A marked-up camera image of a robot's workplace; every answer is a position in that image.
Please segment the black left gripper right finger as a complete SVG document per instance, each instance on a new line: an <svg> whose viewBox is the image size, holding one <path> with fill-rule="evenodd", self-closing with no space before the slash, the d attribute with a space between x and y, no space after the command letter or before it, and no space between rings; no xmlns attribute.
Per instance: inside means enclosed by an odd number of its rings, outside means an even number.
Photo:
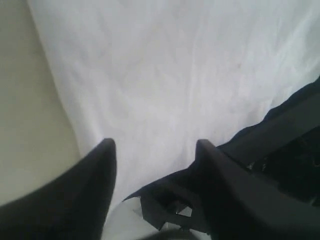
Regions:
<svg viewBox="0 0 320 240"><path fill-rule="evenodd" d="M250 174L208 140L196 143L198 190L218 240L318 240L320 211Z"/></svg>

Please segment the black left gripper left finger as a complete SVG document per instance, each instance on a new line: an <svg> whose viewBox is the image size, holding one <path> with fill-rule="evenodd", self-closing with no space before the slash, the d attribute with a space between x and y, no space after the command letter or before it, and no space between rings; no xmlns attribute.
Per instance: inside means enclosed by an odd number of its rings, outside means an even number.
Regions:
<svg viewBox="0 0 320 240"><path fill-rule="evenodd" d="M1 206L0 238L101 239L116 174L116 144L104 139L55 180Z"/></svg>

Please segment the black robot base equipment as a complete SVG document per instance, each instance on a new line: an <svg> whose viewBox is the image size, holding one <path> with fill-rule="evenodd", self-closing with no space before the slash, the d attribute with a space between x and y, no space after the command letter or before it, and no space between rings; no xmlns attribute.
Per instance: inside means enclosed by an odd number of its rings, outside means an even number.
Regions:
<svg viewBox="0 0 320 240"><path fill-rule="evenodd" d="M303 87L261 123L215 147L280 193L320 211L320 82ZM156 229L173 223L214 236L198 190L199 172L195 155L187 169L138 190L143 218Z"/></svg>

